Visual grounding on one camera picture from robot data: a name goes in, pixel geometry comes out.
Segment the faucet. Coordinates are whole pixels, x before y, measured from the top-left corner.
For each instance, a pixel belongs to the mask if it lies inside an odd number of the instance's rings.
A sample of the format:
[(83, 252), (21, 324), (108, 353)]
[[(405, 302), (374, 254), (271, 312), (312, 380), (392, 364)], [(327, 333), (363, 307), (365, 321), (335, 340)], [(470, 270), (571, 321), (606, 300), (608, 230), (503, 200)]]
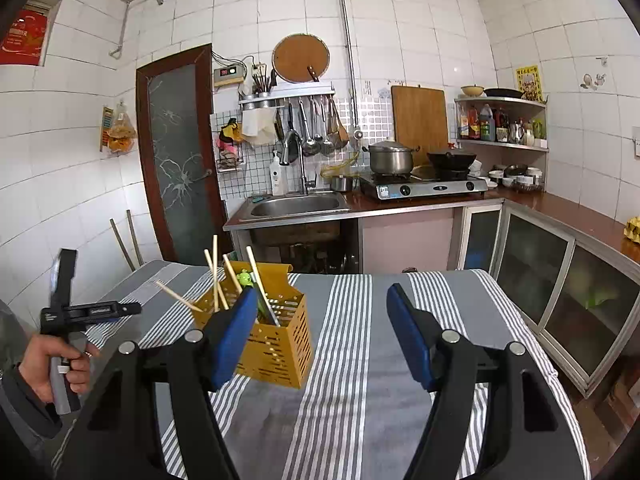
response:
[(280, 164), (282, 166), (288, 166), (290, 161), (290, 145), (293, 144), (297, 150), (297, 160), (299, 161), (299, 180), (300, 180), (300, 192), (303, 195), (308, 195), (309, 190), (316, 186), (317, 178), (308, 180), (306, 176), (305, 156), (303, 154), (303, 140), (300, 134), (295, 129), (290, 129), (284, 134), (282, 140), (282, 150), (280, 157)]

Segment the steel cooking pot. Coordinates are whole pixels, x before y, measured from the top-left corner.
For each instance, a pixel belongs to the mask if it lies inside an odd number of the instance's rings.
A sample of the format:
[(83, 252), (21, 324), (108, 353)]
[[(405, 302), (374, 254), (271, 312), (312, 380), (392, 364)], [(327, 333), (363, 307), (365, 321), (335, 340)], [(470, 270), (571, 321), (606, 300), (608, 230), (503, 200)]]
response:
[(362, 148), (369, 155), (369, 166), (381, 176), (405, 176), (413, 170), (413, 154), (420, 152), (420, 145), (408, 148), (395, 141), (382, 141)]

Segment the rectangular wooden cutting board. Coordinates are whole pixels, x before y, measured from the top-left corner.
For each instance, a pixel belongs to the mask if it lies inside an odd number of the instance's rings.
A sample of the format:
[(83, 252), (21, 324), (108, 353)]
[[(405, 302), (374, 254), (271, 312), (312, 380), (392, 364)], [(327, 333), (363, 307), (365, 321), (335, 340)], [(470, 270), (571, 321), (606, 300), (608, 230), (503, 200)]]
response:
[(391, 86), (394, 135), (398, 143), (413, 149), (413, 165), (428, 164), (428, 154), (448, 148), (445, 92)]

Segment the corner wall shelf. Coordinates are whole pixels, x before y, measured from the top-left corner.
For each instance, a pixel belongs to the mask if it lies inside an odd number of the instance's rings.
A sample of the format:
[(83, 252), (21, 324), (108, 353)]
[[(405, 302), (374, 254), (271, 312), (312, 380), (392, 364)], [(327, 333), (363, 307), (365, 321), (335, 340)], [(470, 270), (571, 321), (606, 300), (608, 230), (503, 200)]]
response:
[(477, 154), (483, 170), (527, 168), (527, 183), (546, 187), (547, 102), (510, 88), (463, 86), (454, 98), (454, 143)]

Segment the yellow egg tray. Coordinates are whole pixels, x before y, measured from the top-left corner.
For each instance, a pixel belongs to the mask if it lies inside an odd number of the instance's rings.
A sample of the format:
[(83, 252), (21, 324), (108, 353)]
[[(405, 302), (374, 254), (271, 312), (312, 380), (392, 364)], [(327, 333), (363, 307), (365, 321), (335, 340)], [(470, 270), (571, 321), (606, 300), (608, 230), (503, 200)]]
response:
[(629, 219), (623, 230), (624, 237), (634, 242), (634, 244), (640, 244), (640, 217), (632, 217)]

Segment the white kitchen cabinet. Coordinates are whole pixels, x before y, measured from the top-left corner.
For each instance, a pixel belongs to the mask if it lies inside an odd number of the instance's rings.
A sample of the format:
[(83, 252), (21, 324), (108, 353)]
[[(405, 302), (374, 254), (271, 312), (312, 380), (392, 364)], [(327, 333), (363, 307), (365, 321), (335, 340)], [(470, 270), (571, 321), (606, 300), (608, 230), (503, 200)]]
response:
[(450, 242), (483, 214), (498, 223), (484, 235), (488, 268), (413, 272), (410, 278), (450, 320), (506, 307), (508, 324), (526, 324), (584, 396), (591, 396), (639, 324), (639, 266), (524, 200), (496, 193), (382, 202), (360, 196), (363, 218), (436, 214), (449, 218)]

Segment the dark framed glass door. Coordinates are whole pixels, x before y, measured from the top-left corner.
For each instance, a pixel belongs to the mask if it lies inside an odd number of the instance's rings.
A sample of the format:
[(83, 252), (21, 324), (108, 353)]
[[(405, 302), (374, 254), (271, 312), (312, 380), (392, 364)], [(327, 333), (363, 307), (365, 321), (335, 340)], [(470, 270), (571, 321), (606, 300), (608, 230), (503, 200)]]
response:
[(204, 266), (213, 240), (218, 252), (232, 251), (210, 125), (212, 61), (204, 44), (136, 73), (139, 154), (157, 244), (164, 260), (191, 266)]

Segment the black wok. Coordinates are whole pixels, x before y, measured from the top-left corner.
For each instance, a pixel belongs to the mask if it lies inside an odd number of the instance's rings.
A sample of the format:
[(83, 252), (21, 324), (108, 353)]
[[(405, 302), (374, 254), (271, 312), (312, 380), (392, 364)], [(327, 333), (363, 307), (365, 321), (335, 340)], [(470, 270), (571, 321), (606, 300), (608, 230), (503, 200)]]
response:
[(427, 153), (435, 177), (439, 180), (465, 180), (469, 177), (470, 167), (476, 155), (460, 148), (450, 148)]

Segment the grey striped tablecloth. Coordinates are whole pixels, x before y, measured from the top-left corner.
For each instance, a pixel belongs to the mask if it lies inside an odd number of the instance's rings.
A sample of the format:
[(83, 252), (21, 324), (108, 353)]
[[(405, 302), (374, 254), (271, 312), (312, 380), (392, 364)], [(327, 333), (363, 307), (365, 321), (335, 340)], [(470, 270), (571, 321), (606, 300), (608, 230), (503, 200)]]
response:
[[(53, 467), (62, 479), (189, 479), (172, 416), (169, 347), (197, 330), (192, 313), (155, 281), (193, 302), (202, 266), (154, 262), (108, 301), (142, 312), (93, 325), (105, 361)], [(234, 374), (209, 396), (237, 479), (407, 479), (435, 395), (410, 373), (386, 310), (400, 284), (413, 307), (474, 344), (477, 369), (468, 434), (455, 479), (585, 479), (584, 438), (546, 352), (506, 307), (450, 320), (410, 278), (306, 275), (312, 361), (302, 388)]]

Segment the wooden chopstick in basket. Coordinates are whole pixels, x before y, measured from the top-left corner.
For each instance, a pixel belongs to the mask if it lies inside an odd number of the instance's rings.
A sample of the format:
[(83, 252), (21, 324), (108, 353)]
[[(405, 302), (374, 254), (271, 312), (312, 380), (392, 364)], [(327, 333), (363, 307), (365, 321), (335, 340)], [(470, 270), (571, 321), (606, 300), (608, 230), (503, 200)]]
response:
[(243, 286), (238, 280), (238, 276), (236, 275), (235, 270), (233, 269), (233, 266), (227, 254), (222, 255), (222, 262), (224, 263), (224, 273), (226, 274), (226, 277), (229, 279), (231, 285), (233, 286), (236, 296), (238, 297), (241, 296), (243, 292)]

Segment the hanging utensil rack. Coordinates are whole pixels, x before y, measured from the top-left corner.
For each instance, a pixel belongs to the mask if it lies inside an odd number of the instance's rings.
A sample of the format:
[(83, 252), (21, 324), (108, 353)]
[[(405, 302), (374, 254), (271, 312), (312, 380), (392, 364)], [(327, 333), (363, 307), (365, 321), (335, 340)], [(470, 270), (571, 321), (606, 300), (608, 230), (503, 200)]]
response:
[(311, 128), (312, 115), (329, 105), (335, 90), (332, 82), (309, 81), (240, 96), (243, 140), (253, 146), (274, 145), (283, 143), (291, 130), (299, 142), (320, 140), (321, 134)]

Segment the orange hanging bag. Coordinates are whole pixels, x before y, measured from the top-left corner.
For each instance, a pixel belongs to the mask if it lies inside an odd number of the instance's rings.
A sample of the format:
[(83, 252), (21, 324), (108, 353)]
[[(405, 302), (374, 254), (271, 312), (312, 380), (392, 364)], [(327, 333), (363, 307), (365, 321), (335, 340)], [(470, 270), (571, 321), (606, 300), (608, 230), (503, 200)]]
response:
[(137, 131), (132, 124), (126, 104), (120, 100), (114, 108), (104, 106), (102, 110), (100, 146), (101, 152), (112, 155), (129, 153), (137, 139)]

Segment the steel sink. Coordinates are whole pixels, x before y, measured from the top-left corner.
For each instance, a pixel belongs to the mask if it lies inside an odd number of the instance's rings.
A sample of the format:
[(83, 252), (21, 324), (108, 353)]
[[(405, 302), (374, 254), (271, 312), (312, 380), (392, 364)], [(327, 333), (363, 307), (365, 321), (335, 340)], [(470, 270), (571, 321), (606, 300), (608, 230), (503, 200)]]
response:
[(235, 217), (239, 222), (254, 222), (345, 211), (349, 211), (349, 206), (341, 194), (322, 192), (309, 195), (249, 198), (238, 209)]

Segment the cream chopstick at right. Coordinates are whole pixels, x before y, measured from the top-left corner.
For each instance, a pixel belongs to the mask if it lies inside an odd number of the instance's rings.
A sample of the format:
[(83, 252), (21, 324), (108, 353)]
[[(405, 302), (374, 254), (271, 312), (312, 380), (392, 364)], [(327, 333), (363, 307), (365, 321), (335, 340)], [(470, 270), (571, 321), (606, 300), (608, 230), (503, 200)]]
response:
[(176, 292), (174, 292), (165, 284), (161, 283), (160, 281), (155, 281), (154, 283), (160, 290), (162, 290), (163, 292), (166, 292), (167, 295), (171, 296), (171, 298), (174, 298), (176, 301), (180, 302), (180, 304), (183, 304), (184, 306), (188, 307), (192, 311), (195, 311), (198, 313), (204, 313), (202, 309), (197, 307), (195, 304), (192, 304), (191, 301), (186, 300), (186, 298), (184, 298), (183, 296), (178, 295)]

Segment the wooden chopstick a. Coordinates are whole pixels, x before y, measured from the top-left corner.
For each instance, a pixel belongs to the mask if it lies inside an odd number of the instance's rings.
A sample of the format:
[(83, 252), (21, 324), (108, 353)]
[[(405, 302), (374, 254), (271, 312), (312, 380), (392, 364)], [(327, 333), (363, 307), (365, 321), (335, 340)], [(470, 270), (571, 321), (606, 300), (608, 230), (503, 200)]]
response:
[(218, 282), (217, 265), (213, 262), (212, 255), (207, 248), (204, 249), (204, 256), (213, 278), (213, 310), (215, 312), (228, 311), (229, 306), (226, 296), (224, 296), (224, 292)]

